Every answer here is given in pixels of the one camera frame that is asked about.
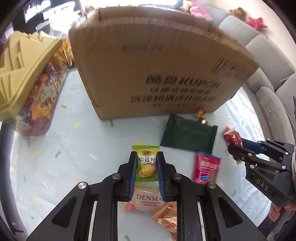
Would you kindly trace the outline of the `pink snack packet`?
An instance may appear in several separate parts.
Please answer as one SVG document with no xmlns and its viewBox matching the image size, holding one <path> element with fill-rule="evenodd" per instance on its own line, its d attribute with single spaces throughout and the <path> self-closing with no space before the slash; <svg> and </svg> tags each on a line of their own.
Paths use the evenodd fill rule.
<svg viewBox="0 0 296 241">
<path fill-rule="evenodd" d="M 206 185 L 208 182 L 216 182 L 220 161 L 220 158 L 213 155 L 197 152 L 195 157 L 194 182 L 202 185 Z"/>
</svg>

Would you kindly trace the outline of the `gold red candy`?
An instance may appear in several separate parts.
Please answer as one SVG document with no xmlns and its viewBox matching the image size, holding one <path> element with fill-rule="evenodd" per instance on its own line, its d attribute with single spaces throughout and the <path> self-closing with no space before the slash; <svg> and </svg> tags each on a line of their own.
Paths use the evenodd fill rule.
<svg viewBox="0 0 296 241">
<path fill-rule="evenodd" d="M 204 110 L 204 108 L 200 108 L 197 111 L 198 122 L 200 122 L 203 125 L 206 125 L 208 123 L 208 120 L 204 117 L 205 114 L 206 111 Z"/>
</svg>

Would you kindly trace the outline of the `dark green snack packet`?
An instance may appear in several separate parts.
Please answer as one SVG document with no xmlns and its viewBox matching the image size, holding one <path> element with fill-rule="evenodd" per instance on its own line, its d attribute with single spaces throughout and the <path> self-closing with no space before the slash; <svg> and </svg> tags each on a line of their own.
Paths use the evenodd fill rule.
<svg viewBox="0 0 296 241">
<path fill-rule="evenodd" d="M 212 154 L 218 127 L 170 114 L 161 146 Z"/>
</svg>

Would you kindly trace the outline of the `orange Denmark biscuit packet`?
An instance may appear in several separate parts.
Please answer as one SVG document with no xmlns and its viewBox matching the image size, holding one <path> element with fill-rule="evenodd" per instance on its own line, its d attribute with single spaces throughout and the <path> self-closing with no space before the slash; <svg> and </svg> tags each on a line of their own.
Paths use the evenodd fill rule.
<svg viewBox="0 0 296 241">
<path fill-rule="evenodd" d="M 136 185 L 132 200 L 129 202 L 122 202 L 121 210 L 129 211 L 156 211 L 165 202 L 159 192 L 159 187 L 149 187 L 143 185 Z"/>
</svg>

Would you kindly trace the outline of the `green durian candy packet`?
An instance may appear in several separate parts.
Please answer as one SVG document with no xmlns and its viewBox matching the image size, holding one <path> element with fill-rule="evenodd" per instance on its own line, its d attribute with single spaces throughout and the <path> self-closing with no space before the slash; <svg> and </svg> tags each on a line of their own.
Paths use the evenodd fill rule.
<svg viewBox="0 0 296 241">
<path fill-rule="evenodd" d="M 137 153 L 137 182 L 158 181 L 157 153 L 159 146 L 134 145 L 132 151 Z"/>
</svg>

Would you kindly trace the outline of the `light patterned table cloth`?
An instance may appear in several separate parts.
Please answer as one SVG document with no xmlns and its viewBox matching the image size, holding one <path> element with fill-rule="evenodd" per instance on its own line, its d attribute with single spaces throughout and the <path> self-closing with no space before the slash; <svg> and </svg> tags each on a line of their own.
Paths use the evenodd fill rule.
<svg viewBox="0 0 296 241">
<path fill-rule="evenodd" d="M 206 117 L 218 126 L 213 148 L 221 160 L 217 184 L 259 225 L 270 201 L 245 179 L 245 166 L 229 155 L 223 138 L 229 126 L 243 138 L 266 139 L 249 96 L 242 87 Z M 98 183 L 115 173 L 128 161 L 133 145 L 158 146 L 167 121 L 166 115 L 100 120 L 78 71 L 70 70 L 48 131 L 40 136 L 14 133 L 10 178 L 25 230 L 31 233 L 79 182 Z"/>
</svg>

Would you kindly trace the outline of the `grey sectional sofa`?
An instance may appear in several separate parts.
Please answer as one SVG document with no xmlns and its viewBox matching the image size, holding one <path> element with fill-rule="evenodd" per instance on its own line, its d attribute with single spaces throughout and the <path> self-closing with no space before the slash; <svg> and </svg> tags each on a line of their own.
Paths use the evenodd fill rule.
<svg viewBox="0 0 296 241">
<path fill-rule="evenodd" d="M 268 37 L 230 12 L 204 6 L 213 24 L 242 44 L 259 64 L 246 84 L 263 132 L 268 137 L 295 143 L 295 68 Z"/>
</svg>

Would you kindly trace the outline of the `orange foil snack packet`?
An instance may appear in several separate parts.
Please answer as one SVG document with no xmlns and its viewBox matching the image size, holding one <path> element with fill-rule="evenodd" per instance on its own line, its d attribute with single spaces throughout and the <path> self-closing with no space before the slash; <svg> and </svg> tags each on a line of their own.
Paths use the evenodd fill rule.
<svg viewBox="0 0 296 241">
<path fill-rule="evenodd" d="M 177 240 L 177 202 L 165 203 L 151 218 L 170 233 L 172 240 Z"/>
</svg>

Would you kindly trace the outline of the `red star plush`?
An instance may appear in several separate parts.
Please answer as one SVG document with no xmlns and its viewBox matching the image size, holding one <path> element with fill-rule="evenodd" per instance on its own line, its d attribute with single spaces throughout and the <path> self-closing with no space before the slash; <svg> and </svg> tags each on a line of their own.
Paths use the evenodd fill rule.
<svg viewBox="0 0 296 241">
<path fill-rule="evenodd" d="M 245 22 L 246 24 L 253 27 L 255 30 L 260 30 L 261 28 L 268 28 L 265 24 L 263 24 L 262 17 L 259 17 L 257 19 L 249 17 L 249 20 Z"/>
</svg>

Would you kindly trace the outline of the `brown lion plush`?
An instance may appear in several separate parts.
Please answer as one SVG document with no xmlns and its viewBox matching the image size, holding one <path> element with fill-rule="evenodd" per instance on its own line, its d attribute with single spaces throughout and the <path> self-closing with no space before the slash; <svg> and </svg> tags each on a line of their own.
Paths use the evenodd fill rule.
<svg viewBox="0 0 296 241">
<path fill-rule="evenodd" d="M 246 11 L 239 7 L 236 9 L 231 9 L 230 11 L 230 15 L 233 15 L 234 17 L 238 18 L 239 20 L 245 22 L 246 21 Z"/>
</svg>

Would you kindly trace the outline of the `brown cardboard box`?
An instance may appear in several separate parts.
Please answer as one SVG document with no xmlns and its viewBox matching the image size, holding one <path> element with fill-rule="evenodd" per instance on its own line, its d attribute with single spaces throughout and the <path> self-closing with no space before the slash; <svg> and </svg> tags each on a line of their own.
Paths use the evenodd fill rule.
<svg viewBox="0 0 296 241">
<path fill-rule="evenodd" d="M 158 8 L 98 9 L 69 40 L 101 120 L 214 112 L 259 67 L 210 22 Z"/>
</svg>

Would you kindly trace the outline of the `pink plush toy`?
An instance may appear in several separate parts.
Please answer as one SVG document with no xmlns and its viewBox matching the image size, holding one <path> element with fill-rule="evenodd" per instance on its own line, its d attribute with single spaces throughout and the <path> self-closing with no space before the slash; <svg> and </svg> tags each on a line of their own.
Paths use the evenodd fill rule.
<svg viewBox="0 0 296 241">
<path fill-rule="evenodd" d="M 204 9 L 204 6 L 202 4 L 199 4 L 196 1 L 191 1 L 191 2 L 192 2 L 192 6 L 189 7 L 189 12 L 191 15 L 199 18 L 204 18 L 207 20 L 212 20 L 212 17 Z"/>
</svg>

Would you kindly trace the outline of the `gold lid candy jar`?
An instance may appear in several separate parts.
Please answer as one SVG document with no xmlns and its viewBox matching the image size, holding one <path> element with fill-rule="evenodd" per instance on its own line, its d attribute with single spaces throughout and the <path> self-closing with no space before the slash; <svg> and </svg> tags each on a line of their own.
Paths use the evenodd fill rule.
<svg viewBox="0 0 296 241">
<path fill-rule="evenodd" d="M 61 38 L 13 32 L 1 55 L 1 121 L 26 136 L 44 134 L 71 65 Z"/>
</svg>

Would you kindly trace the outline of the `yellow plush toy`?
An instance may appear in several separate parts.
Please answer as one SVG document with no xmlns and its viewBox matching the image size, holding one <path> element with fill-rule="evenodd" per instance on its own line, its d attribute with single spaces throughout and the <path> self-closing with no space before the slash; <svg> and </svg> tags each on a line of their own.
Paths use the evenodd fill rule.
<svg viewBox="0 0 296 241">
<path fill-rule="evenodd" d="M 189 9 L 192 7 L 192 2 L 191 1 L 182 1 L 181 6 L 179 9 L 184 12 L 188 12 Z"/>
</svg>

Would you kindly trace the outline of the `black piano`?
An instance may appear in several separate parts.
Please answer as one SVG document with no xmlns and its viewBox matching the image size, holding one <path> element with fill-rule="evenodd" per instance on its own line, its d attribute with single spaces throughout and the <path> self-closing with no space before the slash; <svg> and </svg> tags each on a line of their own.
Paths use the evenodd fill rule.
<svg viewBox="0 0 296 241">
<path fill-rule="evenodd" d="M 14 31 L 33 33 L 38 24 L 44 22 L 43 13 L 67 2 L 74 2 L 74 10 L 80 10 L 80 1 L 30 1 L 23 10 L 12 20 Z"/>
</svg>

